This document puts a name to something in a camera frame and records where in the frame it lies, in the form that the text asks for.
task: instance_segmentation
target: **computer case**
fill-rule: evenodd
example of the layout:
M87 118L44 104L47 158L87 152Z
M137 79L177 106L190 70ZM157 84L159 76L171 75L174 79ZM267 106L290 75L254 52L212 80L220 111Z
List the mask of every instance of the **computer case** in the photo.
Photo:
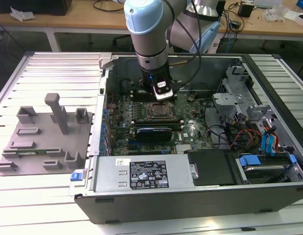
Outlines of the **computer case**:
M34 14L64 16L72 0L0 0L0 13L11 12L10 6L18 11L31 11Z

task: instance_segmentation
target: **blue latch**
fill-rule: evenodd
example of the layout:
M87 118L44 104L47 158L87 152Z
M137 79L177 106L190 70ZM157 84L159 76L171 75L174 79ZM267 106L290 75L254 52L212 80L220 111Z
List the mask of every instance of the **blue latch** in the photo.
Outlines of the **blue latch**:
M292 164L297 163L297 159L296 159L296 157L293 154L290 154L289 158L290 158L290 161L292 162Z
M83 180L83 173L73 172L71 173L70 180L73 181L82 181Z
M241 158L239 158L239 161L241 163L241 166L261 165L257 155L244 155Z

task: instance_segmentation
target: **barcode sticker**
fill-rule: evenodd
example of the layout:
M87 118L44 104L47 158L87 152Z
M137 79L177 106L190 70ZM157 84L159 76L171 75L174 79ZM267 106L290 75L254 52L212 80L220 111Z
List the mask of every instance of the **barcode sticker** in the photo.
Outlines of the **barcode sticker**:
M130 165L130 158L117 158L116 165Z

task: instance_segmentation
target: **motherboard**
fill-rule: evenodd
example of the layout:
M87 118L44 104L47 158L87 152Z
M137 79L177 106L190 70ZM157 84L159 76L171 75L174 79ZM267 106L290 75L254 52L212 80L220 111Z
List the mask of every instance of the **motherboard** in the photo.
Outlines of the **motherboard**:
M213 148L203 118L204 99L178 93L174 101L135 102L131 96L108 102L112 156L182 154Z

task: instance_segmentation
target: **floor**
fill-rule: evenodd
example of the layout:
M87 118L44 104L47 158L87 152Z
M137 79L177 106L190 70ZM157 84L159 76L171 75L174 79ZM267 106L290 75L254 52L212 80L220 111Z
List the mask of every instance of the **floor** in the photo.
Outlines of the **floor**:
M13 32L12 36L28 51L51 51L47 37L39 32ZM56 35L60 41L62 51L114 51L129 52L131 39L118 40L116 46L112 45L112 40L117 35L93 34L93 43L88 43L87 34L58 33ZM285 47L281 48L282 41L268 41L264 49L260 49L261 40L240 40L230 47L230 53L250 53L250 54L279 54L297 72L303 65L303 42L284 42ZM221 45L218 53L225 53L227 42ZM7 82L9 76L14 71L21 59L23 51L7 35L3 33L0 41L0 91Z

